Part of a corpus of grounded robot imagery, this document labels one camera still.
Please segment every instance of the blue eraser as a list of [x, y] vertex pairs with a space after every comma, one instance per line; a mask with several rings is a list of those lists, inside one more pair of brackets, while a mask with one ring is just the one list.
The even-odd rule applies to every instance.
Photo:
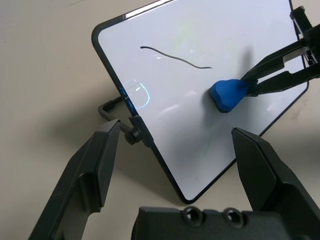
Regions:
[[239, 79], [217, 81], [210, 88], [210, 95], [219, 112], [229, 113], [246, 96], [252, 83]]

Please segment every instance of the black screw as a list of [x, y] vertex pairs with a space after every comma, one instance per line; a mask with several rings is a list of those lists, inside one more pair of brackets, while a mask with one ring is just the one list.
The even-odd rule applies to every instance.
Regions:
[[195, 206], [188, 206], [182, 211], [182, 217], [184, 221], [192, 227], [200, 227], [203, 220], [204, 214]]
[[235, 208], [227, 208], [223, 211], [224, 219], [233, 227], [240, 229], [245, 224], [245, 218], [241, 212]]

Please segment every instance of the small whiteboard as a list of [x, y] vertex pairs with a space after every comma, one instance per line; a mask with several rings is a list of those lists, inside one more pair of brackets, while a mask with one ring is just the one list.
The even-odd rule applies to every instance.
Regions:
[[[160, 0], [98, 25], [93, 46], [185, 203], [234, 163], [231, 130], [264, 133], [308, 88], [245, 97], [218, 112], [209, 88], [240, 79], [267, 55], [297, 41], [288, 0]], [[183, 61], [164, 56], [147, 46]], [[283, 71], [303, 68], [301, 58]]]

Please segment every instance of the beige table surface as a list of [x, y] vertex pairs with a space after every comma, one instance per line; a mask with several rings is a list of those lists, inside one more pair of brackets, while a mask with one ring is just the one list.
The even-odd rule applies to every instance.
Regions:
[[[92, 30], [152, 0], [76, 2], [0, 1], [0, 239], [28, 238], [68, 160], [104, 122], [97, 107], [118, 95]], [[320, 23], [320, 1], [293, 5]], [[320, 80], [313, 80], [263, 137], [320, 206], [319, 103]], [[122, 106], [115, 114], [129, 113]], [[237, 166], [194, 205], [250, 210]], [[129, 240], [140, 206], [184, 207], [151, 151], [121, 135], [105, 207], [90, 216], [83, 239]]]

